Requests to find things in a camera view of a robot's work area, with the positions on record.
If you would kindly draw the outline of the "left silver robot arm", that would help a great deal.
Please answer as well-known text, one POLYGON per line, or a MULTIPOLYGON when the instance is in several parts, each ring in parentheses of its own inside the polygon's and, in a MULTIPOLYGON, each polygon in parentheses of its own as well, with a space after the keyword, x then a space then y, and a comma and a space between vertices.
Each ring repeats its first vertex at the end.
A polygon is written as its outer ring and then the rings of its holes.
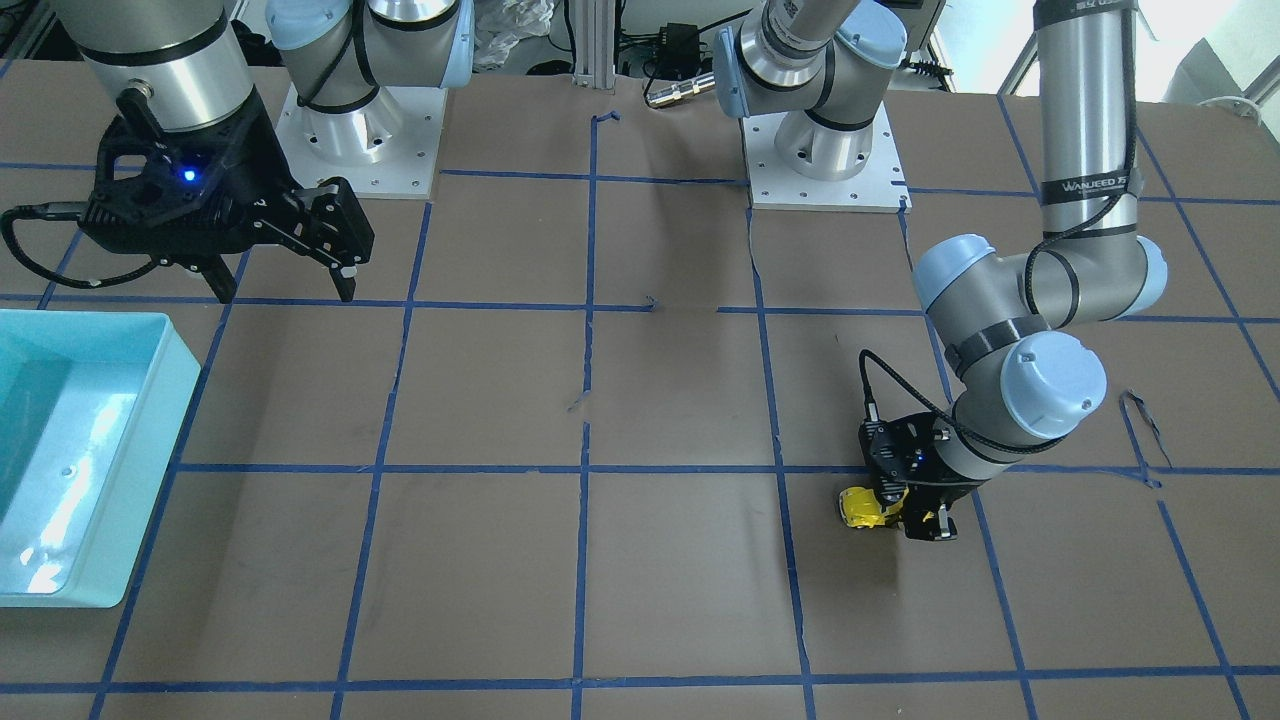
MULTIPOLYGON (((838 495, 844 523, 956 536, 954 505, 1073 433, 1105 400, 1097 355, 1068 333, 1153 305, 1169 282, 1138 231, 1135 1, 1038 1, 1044 177, 1041 241, 1002 256, 982 236, 928 249, 913 283, 963 383, 948 409, 888 421, 865 387, 858 438, 868 478, 838 495)), ((865 165, 876 110, 905 56, 902 22, 874 1, 765 1, 713 46, 732 118, 782 114, 776 147, 815 181, 865 165)))

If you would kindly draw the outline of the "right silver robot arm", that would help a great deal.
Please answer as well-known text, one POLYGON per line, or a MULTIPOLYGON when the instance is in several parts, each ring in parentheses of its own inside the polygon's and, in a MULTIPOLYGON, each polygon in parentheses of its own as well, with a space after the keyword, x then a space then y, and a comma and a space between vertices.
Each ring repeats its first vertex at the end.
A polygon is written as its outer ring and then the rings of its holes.
POLYGON ((225 256, 275 245, 325 266, 355 297, 374 229, 340 174, 407 145, 394 87, 453 88, 474 68, 471 1, 270 1, 270 40, 303 114, 301 138, 332 168, 294 177, 220 1, 55 1, 86 64, 116 105, 83 202, 40 206, 106 252, 140 256, 123 275, 50 279, 77 290, 129 283, 160 266, 201 275, 223 304, 225 256))

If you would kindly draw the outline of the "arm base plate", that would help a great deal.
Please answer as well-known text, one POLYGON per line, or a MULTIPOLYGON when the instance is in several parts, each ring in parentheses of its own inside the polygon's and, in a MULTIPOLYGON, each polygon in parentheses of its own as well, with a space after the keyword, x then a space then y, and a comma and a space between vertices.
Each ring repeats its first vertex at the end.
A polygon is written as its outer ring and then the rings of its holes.
POLYGON ((429 200, 448 97, 445 88, 389 87, 365 108, 326 114, 300 106, 289 87, 276 137, 306 187, 340 176, 361 199, 429 200))
POLYGON ((741 119, 751 205, 780 211, 910 211, 887 108, 874 120, 842 132, 805 111, 741 119))

